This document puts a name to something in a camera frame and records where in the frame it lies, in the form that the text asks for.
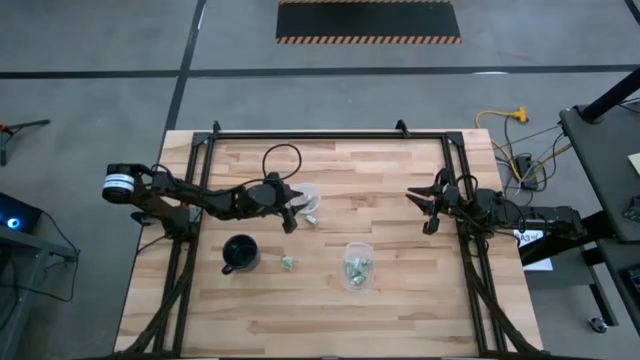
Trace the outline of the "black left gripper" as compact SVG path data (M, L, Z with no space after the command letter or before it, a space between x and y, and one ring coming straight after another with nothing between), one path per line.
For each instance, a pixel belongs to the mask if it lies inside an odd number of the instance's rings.
M285 184L277 172L271 172L267 175L267 184L275 192L275 202L272 206L273 212L280 215L283 223L282 227L286 234L291 234L297 228L296 214L310 212L310 200L307 198L296 198L305 196L306 192L297 185Z

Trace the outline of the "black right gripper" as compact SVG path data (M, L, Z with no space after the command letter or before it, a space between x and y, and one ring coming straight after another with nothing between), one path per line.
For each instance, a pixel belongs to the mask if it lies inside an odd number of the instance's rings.
M442 168L435 177L434 184L429 187L409 187L408 192L420 196L432 197L423 199L412 194L406 197L413 202L429 220L423 226L423 233L432 235L439 229L440 213L451 214L459 208L462 197L455 176L447 168Z

